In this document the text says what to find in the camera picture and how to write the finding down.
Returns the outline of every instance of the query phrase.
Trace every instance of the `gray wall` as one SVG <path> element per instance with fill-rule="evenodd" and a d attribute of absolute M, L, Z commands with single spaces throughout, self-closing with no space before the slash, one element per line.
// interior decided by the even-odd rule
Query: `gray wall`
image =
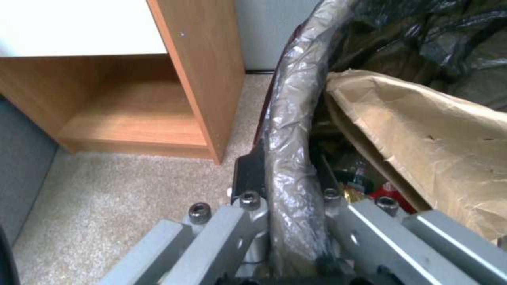
<path fill-rule="evenodd" d="M 236 0 L 246 69 L 275 69 L 288 38 L 319 0 Z"/>
<path fill-rule="evenodd" d="M 56 147 L 0 95 L 0 225 L 10 244 L 30 212 Z"/>

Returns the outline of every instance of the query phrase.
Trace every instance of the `carpet floor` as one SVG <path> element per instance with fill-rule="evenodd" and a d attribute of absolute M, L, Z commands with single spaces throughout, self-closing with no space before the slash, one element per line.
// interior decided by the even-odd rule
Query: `carpet floor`
<path fill-rule="evenodd" d="M 222 165 L 211 160 L 58 150 L 14 256 L 22 284 L 91 284 L 160 219 L 227 204 L 234 162 L 251 149 L 271 76 L 246 76 Z"/>

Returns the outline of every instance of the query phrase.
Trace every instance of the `plastic-wrapped pipe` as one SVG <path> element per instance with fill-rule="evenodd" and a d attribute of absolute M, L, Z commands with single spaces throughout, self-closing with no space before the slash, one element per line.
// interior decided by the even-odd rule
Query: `plastic-wrapped pipe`
<path fill-rule="evenodd" d="M 308 155 L 308 136 L 325 84 L 337 28 L 355 0 L 324 0 L 285 49 L 264 123 L 265 171 L 275 273 L 312 275 L 329 252 L 323 199 Z"/>

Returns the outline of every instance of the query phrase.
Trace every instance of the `bolt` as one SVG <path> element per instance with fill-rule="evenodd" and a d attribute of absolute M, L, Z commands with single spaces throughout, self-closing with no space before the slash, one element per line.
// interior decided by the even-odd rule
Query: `bolt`
<path fill-rule="evenodd" d="M 326 188 L 324 190 L 324 202 L 333 202 L 340 199 L 340 193 L 334 188 Z"/>
<path fill-rule="evenodd" d="M 203 202 L 195 203 L 189 208 L 189 218 L 192 224 L 206 224 L 211 219 L 211 208 Z"/>
<path fill-rule="evenodd" d="M 380 196 L 377 199 L 375 199 L 375 205 L 384 210 L 384 212 L 388 213 L 391 217 L 396 216 L 396 212 L 400 207 L 398 201 L 387 196 Z"/>
<path fill-rule="evenodd" d="M 245 191 L 239 196 L 239 206 L 245 210 L 257 210 L 261 206 L 261 198 L 255 191 Z"/>

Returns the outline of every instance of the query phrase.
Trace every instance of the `cardboard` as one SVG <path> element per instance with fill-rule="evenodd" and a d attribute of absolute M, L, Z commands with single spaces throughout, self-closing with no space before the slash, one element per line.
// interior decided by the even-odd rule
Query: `cardboard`
<path fill-rule="evenodd" d="M 333 122 L 417 210 L 507 234 L 507 114 L 363 70 L 330 73 Z"/>

